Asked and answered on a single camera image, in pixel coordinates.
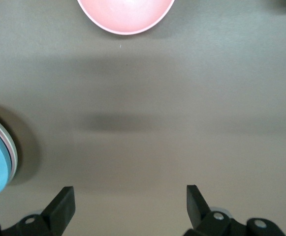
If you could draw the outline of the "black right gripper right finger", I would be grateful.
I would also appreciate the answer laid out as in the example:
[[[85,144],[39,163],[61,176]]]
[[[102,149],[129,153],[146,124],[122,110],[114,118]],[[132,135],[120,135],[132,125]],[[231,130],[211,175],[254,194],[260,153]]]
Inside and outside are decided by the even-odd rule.
[[[192,228],[186,236],[284,236],[274,222],[250,218],[245,225],[227,214],[212,211],[196,185],[187,186],[187,212]]]

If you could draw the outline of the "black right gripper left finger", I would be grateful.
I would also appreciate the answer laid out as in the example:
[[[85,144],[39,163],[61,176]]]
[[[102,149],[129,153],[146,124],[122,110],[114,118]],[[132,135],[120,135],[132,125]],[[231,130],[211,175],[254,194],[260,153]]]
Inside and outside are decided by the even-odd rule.
[[[66,186],[41,214],[28,215],[4,230],[0,227],[0,236],[61,236],[74,214],[74,188]]]

